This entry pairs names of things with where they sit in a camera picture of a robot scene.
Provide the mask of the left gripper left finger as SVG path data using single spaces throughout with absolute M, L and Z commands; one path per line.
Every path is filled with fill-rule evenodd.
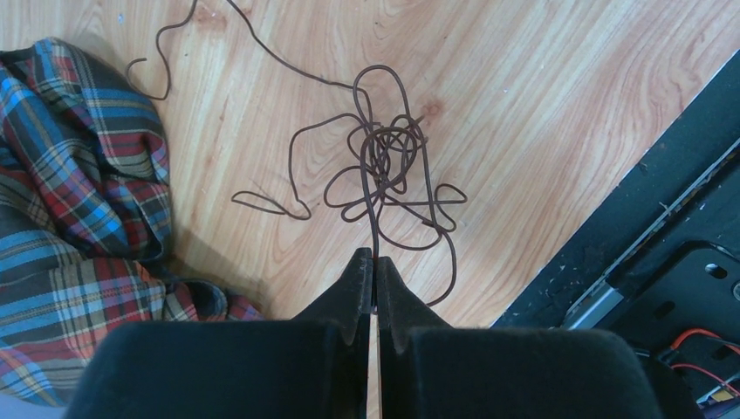
M 68 418 L 363 418 L 372 253 L 292 319 L 131 322 L 86 367 Z

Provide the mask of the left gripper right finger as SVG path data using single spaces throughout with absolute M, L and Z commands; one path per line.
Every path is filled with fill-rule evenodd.
M 384 418 L 659 418 L 633 350 L 613 333 L 455 328 L 376 265 Z

